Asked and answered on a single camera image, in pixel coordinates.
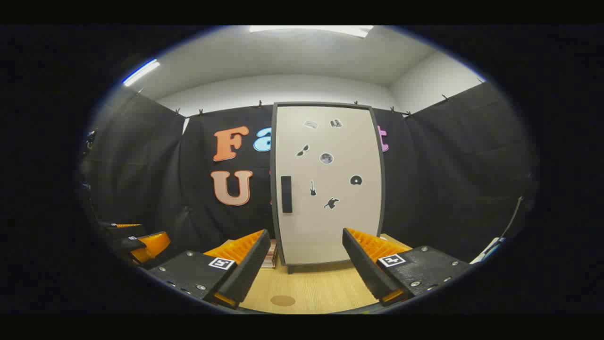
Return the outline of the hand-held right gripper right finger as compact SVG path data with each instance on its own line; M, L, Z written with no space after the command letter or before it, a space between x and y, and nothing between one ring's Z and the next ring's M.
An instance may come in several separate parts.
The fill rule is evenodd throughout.
M343 229L342 244L384 307L444 288L472 267L431 246L405 247L351 228Z

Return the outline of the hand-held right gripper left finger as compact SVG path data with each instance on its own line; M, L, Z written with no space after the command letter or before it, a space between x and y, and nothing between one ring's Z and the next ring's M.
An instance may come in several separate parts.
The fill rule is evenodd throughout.
M183 251L146 273L196 301L235 310L250 292L269 248L269 232L261 229L206 252Z

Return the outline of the black cabinet door handle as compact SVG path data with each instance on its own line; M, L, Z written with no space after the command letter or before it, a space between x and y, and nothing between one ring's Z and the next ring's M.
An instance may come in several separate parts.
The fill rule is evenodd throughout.
M281 176L281 211L293 213L293 183L291 176Z

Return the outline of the stack of books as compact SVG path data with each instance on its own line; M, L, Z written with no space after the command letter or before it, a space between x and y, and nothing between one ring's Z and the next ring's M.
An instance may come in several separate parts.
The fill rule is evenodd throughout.
M276 239L270 239L269 249L267 251L267 254L265 255L261 268L275 269L277 265L277 254L277 241Z

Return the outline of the black backdrop cloth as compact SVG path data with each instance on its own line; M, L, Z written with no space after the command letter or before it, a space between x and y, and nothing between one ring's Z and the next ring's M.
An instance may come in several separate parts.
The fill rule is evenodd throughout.
M488 83L405 118L374 110L386 131L382 231L463 261L518 234L538 186L537 149ZM165 231L205 251L258 230L274 235L269 144L272 106L184 119L127 91L99 114L84 183L99 220Z

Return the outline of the ceiling light panel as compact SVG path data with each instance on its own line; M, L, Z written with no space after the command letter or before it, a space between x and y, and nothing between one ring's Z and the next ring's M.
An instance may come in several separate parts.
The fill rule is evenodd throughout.
M147 64L144 64L142 67L138 68L131 75L128 75L122 82L123 86L131 86L140 80L142 77L147 75L149 72L152 72L154 69L160 66L160 63L157 59L150 60Z
M347 36L365 38L375 26L373 25L251 25L250 33L274 32L281 30L305 30L339 33Z

